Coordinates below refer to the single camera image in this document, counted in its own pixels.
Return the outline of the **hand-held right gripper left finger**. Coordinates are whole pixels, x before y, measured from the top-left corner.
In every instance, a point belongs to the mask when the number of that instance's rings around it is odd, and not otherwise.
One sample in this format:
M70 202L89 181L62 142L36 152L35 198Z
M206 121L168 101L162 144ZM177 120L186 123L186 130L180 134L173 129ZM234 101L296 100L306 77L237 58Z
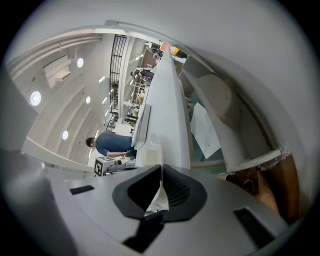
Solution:
M160 188L161 166L139 168L141 173L119 183L112 199L119 211L128 218L141 220Z

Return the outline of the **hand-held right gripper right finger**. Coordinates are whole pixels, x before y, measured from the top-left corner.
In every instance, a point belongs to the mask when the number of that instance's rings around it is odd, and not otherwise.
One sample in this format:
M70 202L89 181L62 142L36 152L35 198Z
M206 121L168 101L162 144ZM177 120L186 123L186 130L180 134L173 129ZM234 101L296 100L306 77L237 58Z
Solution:
M167 164L163 166L162 185L168 199L168 210L163 214L165 223L188 221L206 204L208 195L205 187Z

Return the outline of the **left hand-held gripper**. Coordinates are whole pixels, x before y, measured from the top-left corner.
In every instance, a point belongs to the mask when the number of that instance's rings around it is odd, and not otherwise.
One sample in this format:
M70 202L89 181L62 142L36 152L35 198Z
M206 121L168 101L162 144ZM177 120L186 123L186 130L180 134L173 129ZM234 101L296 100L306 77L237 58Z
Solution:
M115 172L130 171L136 168L137 167L135 161L115 159L108 156L96 157L94 163L94 173L98 177L111 175Z

